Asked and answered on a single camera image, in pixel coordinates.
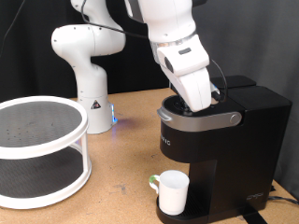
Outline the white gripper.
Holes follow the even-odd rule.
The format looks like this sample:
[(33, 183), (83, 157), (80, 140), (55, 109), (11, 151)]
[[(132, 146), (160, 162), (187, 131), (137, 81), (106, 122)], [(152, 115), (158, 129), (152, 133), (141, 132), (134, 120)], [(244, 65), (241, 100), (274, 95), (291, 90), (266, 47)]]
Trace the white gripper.
[(211, 89), (206, 68), (180, 77), (171, 75), (169, 79), (183, 98), (179, 98), (178, 108), (184, 115), (190, 116), (192, 112), (198, 112), (210, 106)]

